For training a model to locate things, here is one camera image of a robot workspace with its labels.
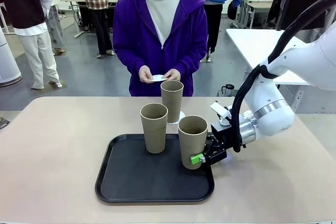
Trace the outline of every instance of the black tray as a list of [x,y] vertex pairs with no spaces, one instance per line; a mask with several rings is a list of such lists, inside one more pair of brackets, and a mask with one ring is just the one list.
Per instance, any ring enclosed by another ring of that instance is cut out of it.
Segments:
[[211,167],[186,169],[179,136],[168,134],[165,150],[150,154],[143,134],[120,135],[106,151],[96,182],[98,198],[106,202],[193,202],[214,191]]

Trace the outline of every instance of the white tabletop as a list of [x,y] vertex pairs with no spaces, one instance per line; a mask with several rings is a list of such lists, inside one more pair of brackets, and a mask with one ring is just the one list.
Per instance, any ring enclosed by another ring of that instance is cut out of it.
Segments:
[[[226,29],[226,33],[251,68],[256,67],[271,54],[283,32],[266,29]],[[284,51],[294,45],[303,44],[303,41],[293,37]],[[309,85],[291,71],[275,78],[274,83],[280,85]]]

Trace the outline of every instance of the green tag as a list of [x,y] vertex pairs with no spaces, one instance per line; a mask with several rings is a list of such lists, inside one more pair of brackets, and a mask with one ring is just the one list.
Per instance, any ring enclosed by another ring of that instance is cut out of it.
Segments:
[[191,164],[192,165],[196,165],[198,163],[201,163],[201,158],[204,158],[203,154],[200,153],[200,154],[197,154],[195,156],[191,156],[190,157],[190,160],[191,160]]

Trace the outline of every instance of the white t-shirt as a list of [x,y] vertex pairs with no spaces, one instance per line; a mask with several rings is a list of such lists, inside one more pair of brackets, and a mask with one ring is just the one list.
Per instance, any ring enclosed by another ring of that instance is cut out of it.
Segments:
[[163,47],[171,30],[180,0],[146,0],[157,36]]
[[[49,15],[49,10],[50,10],[52,2],[53,0],[40,0],[43,13],[45,16]],[[47,24],[43,22],[42,24],[32,26],[29,28],[20,29],[20,28],[13,27],[13,29],[14,29],[15,34],[17,35],[33,36],[33,35],[39,35],[39,34],[45,33],[48,30],[48,27],[47,27]]]

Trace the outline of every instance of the purple hoodie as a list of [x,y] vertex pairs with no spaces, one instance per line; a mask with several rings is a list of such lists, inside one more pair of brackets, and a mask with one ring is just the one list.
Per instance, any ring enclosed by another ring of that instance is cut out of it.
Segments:
[[132,74],[133,97],[160,97],[160,83],[146,84],[139,69],[147,65],[151,73],[166,74],[170,69],[181,73],[184,96],[192,96],[193,73],[206,55],[207,22],[203,0],[180,0],[171,33],[163,47],[156,33],[146,0],[119,0],[115,8],[113,47]]

